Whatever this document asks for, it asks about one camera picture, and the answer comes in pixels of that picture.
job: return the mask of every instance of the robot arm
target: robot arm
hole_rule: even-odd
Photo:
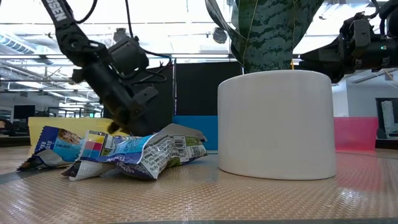
[[[146,126],[143,114],[146,103],[157,95],[152,87],[137,94],[123,82],[135,69],[145,70],[148,58],[138,42],[125,37],[107,49],[102,43],[89,40],[73,18],[65,0],[42,0],[55,26],[55,35],[61,52],[76,66],[72,80],[85,80],[113,115],[114,123],[108,128],[113,133],[119,128],[133,135],[145,136],[152,131]]]
[[[344,74],[356,70],[379,71],[382,68],[398,67],[398,29],[393,21],[398,20],[398,0],[390,0],[376,13],[365,16],[363,12],[347,19],[339,36],[329,45],[302,54],[300,67],[324,73],[333,83]],[[380,13],[381,34],[373,32],[369,21]],[[384,35],[384,20],[388,22],[388,35]]]

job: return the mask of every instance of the crumpled snack bag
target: crumpled snack bag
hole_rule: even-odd
[[[70,180],[81,180],[116,168],[140,179],[157,179],[166,168],[206,156],[202,141],[206,137],[200,131],[177,124],[146,137],[112,137],[88,131],[81,157],[63,175]]]
[[[83,138],[62,128],[44,126],[33,155],[17,170],[61,167],[78,159]]]

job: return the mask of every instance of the pink box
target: pink box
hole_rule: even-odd
[[[379,126],[374,117],[335,117],[337,151],[374,151]]]

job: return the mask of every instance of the snake plant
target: snake plant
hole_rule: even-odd
[[[216,0],[205,0],[213,21],[231,39],[231,53],[245,73],[290,69],[300,42],[323,0],[235,0],[228,25]]]

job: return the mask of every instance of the ceiling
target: ceiling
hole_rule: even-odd
[[[217,0],[227,22],[231,21],[231,0]],[[295,48],[295,54],[302,54],[329,44],[339,33],[343,21],[355,13],[365,11],[374,12],[367,0],[355,0],[353,4],[324,3],[318,10],[309,27],[306,36]],[[68,0],[73,9],[75,18],[81,19],[90,10],[92,1]],[[229,40],[225,44],[217,44],[212,34],[216,25],[207,13],[204,0],[129,0],[132,30],[140,38],[141,46],[157,53],[191,54],[190,59],[179,59],[178,62],[206,62],[227,60],[229,54]],[[380,20],[371,21],[378,32]],[[102,42],[108,47],[114,44],[113,34],[116,28],[127,28],[127,17],[124,0],[99,0],[91,17],[81,26],[81,29],[92,40]],[[26,45],[34,54],[60,54],[55,36],[54,27],[47,11],[40,0],[2,0],[0,7],[0,39],[6,37]],[[13,78],[42,79],[51,75],[51,78],[67,79],[72,75],[73,65],[65,59],[51,59],[52,64],[46,65],[35,60],[21,60],[20,52],[0,45],[0,54],[18,55],[7,63],[22,67],[32,73],[28,75],[16,71]],[[220,54],[224,59],[195,58],[208,57],[203,54]],[[150,66],[159,66],[158,58],[150,59]],[[18,88],[27,88],[19,84]],[[71,85],[69,83],[43,83],[53,89],[89,89],[86,84]],[[62,96],[87,97],[98,100],[94,93],[59,93]]]

